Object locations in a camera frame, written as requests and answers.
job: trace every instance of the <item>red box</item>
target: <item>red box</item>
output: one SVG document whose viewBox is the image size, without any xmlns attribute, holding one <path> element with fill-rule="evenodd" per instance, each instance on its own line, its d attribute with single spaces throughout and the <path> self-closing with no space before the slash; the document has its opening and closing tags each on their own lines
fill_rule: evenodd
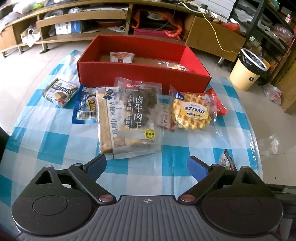
<svg viewBox="0 0 296 241">
<path fill-rule="evenodd" d="M 134 53 L 133 63 L 111 63 L 110 52 Z M 188 71 L 157 66 L 158 60 L 179 63 Z M 178 91 L 204 92 L 211 80 L 202 63 L 189 47 L 149 38 L 98 35 L 77 62 L 81 84 L 89 87 L 114 86 L 116 77 L 163 85 L 163 94 L 170 85 Z"/>
</svg>

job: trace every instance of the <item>table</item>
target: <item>table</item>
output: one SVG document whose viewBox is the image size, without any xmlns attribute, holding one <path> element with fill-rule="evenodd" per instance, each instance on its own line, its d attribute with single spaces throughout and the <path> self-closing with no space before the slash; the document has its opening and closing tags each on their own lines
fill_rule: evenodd
<svg viewBox="0 0 296 241">
<path fill-rule="evenodd" d="M 72 124 L 75 98 L 59 108 L 41 96 L 56 77 L 78 84 L 76 62 L 81 54 L 72 51 L 49 73 L 24 107 L 8 140 L 0 164 L 0 225 L 14 234 L 17 230 L 11 206 L 43 166 L 67 169 L 99 154 L 97 125 Z M 256 138 L 235 89 L 228 79 L 215 76 L 210 87 L 228 110 L 227 115 L 217 118 L 220 136 L 214 126 L 197 132 L 165 131 L 162 152 L 108 160 L 97 182 L 117 199 L 120 195 L 178 197 L 196 183 L 187 170 L 187 158 L 194 155 L 211 165 L 218 163 L 226 148 L 238 169 L 251 166 L 262 178 Z"/>
</svg>

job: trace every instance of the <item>tile floor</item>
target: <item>tile floor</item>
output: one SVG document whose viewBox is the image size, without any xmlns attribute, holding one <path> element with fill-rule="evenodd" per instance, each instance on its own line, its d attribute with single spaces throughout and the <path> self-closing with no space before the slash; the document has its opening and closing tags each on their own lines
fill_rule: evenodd
<svg viewBox="0 0 296 241">
<path fill-rule="evenodd" d="M 19 55 L 0 55 L 0 126 L 9 134 L 19 114 L 39 83 L 72 50 L 84 51 L 89 41 L 49 44 L 47 53 L 38 54 L 40 45 Z M 229 77 L 226 67 L 216 66 L 218 57 L 200 51 L 196 55 L 212 76 Z M 266 183 L 296 185 L 296 116 L 266 99 L 254 84 L 247 92 L 237 93 L 252 123 L 261 155 Z"/>
</svg>

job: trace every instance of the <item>metal screw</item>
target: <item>metal screw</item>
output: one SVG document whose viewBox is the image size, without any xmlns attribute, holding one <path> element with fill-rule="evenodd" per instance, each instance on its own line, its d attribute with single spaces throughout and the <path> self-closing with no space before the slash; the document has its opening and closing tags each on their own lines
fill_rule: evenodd
<svg viewBox="0 0 296 241">
<path fill-rule="evenodd" d="M 111 202 L 111 201 L 113 201 L 113 199 L 114 199 L 113 196 L 110 194 L 105 194 L 105 195 L 102 195 L 99 197 L 99 200 L 101 202 Z"/>
<path fill-rule="evenodd" d="M 183 202 L 193 202 L 195 200 L 195 197 L 191 194 L 185 194 L 180 197 L 180 200 Z"/>
</svg>

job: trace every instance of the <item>bottle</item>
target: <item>bottle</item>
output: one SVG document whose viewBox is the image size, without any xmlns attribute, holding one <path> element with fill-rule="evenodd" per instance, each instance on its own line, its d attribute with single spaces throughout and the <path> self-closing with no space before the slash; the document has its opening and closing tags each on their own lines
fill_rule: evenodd
<svg viewBox="0 0 296 241">
<path fill-rule="evenodd" d="M 287 24 L 290 24 L 290 23 L 291 23 L 291 21 L 292 21 L 292 17 L 291 17 L 290 14 L 287 15 L 285 21 L 287 22 Z"/>
</svg>

